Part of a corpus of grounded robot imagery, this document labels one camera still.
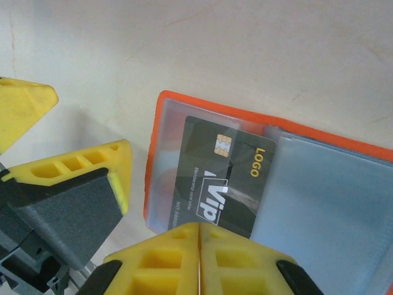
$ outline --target table surface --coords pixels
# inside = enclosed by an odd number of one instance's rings
[[[131,209],[99,264],[153,236],[144,172],[162,90],[392,149],[391,15],[390,0],[2,0],[0,75],[50,84],[60,102],[1,161],[131,142]]]

